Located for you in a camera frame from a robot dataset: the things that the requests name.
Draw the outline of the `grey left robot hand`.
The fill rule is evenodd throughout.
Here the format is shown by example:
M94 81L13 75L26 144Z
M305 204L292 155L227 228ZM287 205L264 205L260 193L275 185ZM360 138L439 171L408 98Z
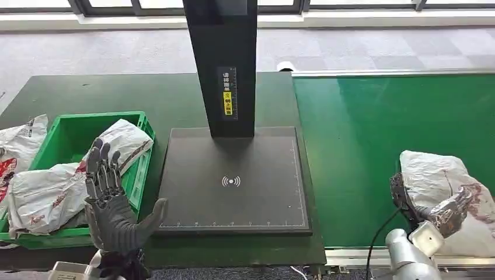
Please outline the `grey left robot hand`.
M86 159L85 215L96 248L126 255L144 247L158 230L168 211L168 200L160 198L152 212L142 221L131 209L121 184L118 159L120 152L110 155L111 145L96 138Z

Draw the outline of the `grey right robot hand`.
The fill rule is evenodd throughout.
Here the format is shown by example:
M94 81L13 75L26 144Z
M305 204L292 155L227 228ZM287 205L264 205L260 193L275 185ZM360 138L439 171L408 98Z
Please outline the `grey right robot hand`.
M393 203L408 221L411 230L416 230L425 221L431 222L444 238L461 229L473 198L472 192L466 186L461 186L455 194L436 206L427 207L413 203L401 173L394 174L389 182Z

